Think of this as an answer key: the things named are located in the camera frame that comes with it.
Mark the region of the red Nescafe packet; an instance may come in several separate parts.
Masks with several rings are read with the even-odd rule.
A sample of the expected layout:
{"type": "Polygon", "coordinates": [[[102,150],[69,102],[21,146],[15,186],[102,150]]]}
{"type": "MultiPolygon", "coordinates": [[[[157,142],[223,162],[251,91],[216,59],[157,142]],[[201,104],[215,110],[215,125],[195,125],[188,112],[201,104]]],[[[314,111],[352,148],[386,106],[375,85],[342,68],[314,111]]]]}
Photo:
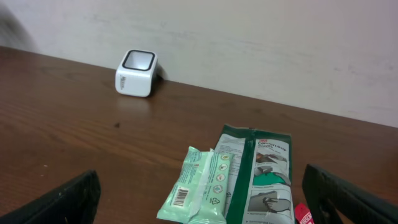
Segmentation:
{"type": "Polygon", "coordinates": [[[308,207],[303,203],[299,203],[294,209],[296,223],[298,224],[314,224],[312,214],[308,207]]]}

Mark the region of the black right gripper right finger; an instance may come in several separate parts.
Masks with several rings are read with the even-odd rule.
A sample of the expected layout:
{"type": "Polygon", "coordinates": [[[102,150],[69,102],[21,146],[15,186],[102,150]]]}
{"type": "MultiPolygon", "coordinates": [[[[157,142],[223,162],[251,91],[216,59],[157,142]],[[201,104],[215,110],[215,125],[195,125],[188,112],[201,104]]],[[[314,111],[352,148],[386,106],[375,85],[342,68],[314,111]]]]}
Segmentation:
{"type": "Polygon", "coordinates": [[[315,223],[342,223],[342,213],[353,223],[397,223],[397,207],[312,164],[302,189],[315,223]]]}

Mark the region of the green 3M glove package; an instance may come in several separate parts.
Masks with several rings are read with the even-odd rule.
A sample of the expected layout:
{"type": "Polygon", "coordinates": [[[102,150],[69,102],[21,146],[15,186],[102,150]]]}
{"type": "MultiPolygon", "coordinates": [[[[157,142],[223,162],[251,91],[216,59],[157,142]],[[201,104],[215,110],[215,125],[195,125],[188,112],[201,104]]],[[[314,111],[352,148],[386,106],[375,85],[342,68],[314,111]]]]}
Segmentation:
{"type": "Polygon", "coordinates": [[[215,149],[234,156],[227,223],[294,223],[291,135],[224,125],[215,149]]]}

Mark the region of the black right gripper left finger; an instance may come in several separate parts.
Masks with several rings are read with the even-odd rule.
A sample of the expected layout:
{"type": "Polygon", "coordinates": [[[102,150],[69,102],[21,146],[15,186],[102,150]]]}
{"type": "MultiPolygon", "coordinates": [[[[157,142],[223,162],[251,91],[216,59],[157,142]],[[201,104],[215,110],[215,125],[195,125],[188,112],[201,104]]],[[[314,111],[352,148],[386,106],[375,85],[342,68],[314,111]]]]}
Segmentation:
{"type": "Polygon", "coordinates": [[[1,217],[1,223],[92,224],[101,196],[95,170],[88,170],[1,217]]]}

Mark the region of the white green small packet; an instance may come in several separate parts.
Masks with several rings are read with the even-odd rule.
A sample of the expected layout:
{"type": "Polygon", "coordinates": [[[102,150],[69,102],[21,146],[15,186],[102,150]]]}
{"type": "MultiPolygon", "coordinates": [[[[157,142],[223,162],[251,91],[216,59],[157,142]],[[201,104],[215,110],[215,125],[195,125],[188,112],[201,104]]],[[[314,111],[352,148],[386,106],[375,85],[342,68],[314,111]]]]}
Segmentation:
{"type": "Polygon", "coordinates": [[[234,155],[188,148],[180,176],[157,212],[177,223],[225,224],[224,208],[234,155]]]}

